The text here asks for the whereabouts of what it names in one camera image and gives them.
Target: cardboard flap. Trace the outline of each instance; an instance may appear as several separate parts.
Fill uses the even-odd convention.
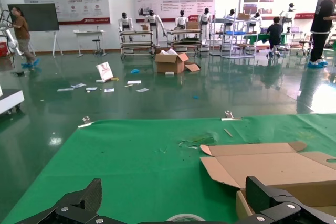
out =
[[[329,163],[328,160],[334,160],[336,162],[336,157],[330,156],[323,152],[304,152],[300,153],[311,160],[314,160],[322,165],[325,165],[331,169],[336,170],[336,163]]]
[[[184,66],[185,66],[186,69],[190,70],[191,72],[200,71],[200,68],[196,64],[187,64],[187,65],[184,65]]]
[[[201,161],[213,180],[240,188],[215,157],[201,157]]]
[[[201,149],[210,156],[236,156],[266,153],[290,153],[303,150],[307,147],[304,142],[272,143],[272,144],[238,144],[238,145],[201,145]]]
[[[187,61],[189,60],[188,56],[186,54],[179,54],[178,55],[181,61]]]
[[[157,54],[155,57],[155,62],[175,63],[176,59],[177,59],[177,55]]]

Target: green epoxy floor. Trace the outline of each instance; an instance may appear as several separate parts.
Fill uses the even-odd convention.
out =
[[[146,56],[119,54],[41,56],[39,68],[16,77],[9,62],[0,60],[3,89],[22,89],[22,112],[0,115],[0,221],[8,214],[62,143],[82,124],[82,117],[103,119],[175,119],[296,113],[336,113],[336,58],[325,52],[329,66],[306,69],[306,58],[292,56],[268,61],[262,52],[255,59],[227,60],[203,55],[191,57],[200,72],[173,77],[155,73],[155,62]],[[96,65],[108,61],[118,82],[95,83]],[[16,58],[17,65],[22,60]],[[138,74],[131,74],[137,68]],[[128,80],[141,80],[125,87]],[[68,92],[60,88],[84,83]],[[104,93],[104,88],[115,88]],[[136,90],[148,88],[145,93]]]

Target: green tablecloth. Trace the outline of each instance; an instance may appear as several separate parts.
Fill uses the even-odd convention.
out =
[[[335,156],[335,125],[335,114],[224,122],[219,118],[100,121],[74,132],[3,223],[13,224],[47,209],[93,178],[102,179],[99,214],[126,223],[164,221],[185,213],[233,222],[236,189],[211,180],[199,159],[204,154],[182,141],[205,133],[215,136],[218,144],[304,141],[306,151]]]
[[[259,34],[258,36],[258,41],[257,41],[257,36],[245,36],[244,39],[249,39],[250,40],[250,44],[254,44],[258,41],[261,40],[268,40],[269,39],[269,34]],[[285,44],[286,43],[286,34],[282,34],[281,35],[281,43]]]

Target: cardboard box on floor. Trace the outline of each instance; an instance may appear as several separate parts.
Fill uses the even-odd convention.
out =
[[[245,179],[255,176],[266,186],[284,189],[303,204],[336,216],[335,157],[302,152],[303,142],[205,146],[212,157],[201,157],[210,177],[239,188],[236,211],[240,219],[253,214],[245,198]]]
[[[182,73],[185,69],[191,72],[199,71],[200,68],[189,60],[186,54],[156,54],[155,62],[158,73],[174,72]]]

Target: stool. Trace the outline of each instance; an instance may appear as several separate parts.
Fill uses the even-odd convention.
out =
[[[102,55],[103,51],[100,48],[100,39],[93,39],[92,42],[96,43],[96,50],[93,51],[94,55]]]

